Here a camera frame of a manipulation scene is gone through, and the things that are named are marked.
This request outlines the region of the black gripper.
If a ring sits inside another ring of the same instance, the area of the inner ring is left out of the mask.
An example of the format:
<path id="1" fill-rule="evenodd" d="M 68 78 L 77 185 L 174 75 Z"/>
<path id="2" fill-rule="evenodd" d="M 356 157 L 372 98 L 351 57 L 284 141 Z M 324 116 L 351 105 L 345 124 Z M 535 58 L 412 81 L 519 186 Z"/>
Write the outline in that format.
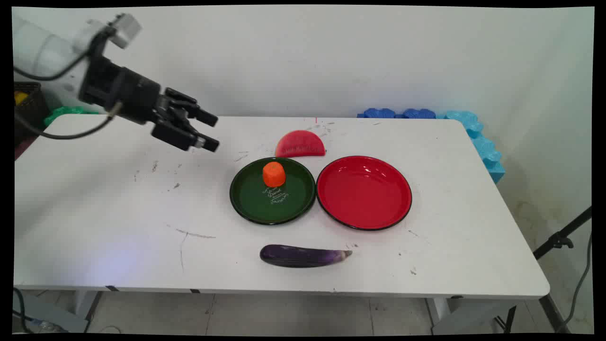
<path id="1" fill-rule="evenodd" d="M 157 104 L 161 86 L 128 68 L 114 64 L 104 56 L 89 62 L 80 86 L 79 99 L 87 104 L 112 110 L 118 103 L 118 115 L 139 125 L 153 122 L 151 135 L 180 150 L 206 149 L 214 153 L 220 142 L 197 131 L 190 123 L 194 118 L 214 127 L 218 117 L 203 110 L 197 100 L 180 91 L 167 87 L 164 96 L 171 111 L 169 118 L 160 118 Z"/>

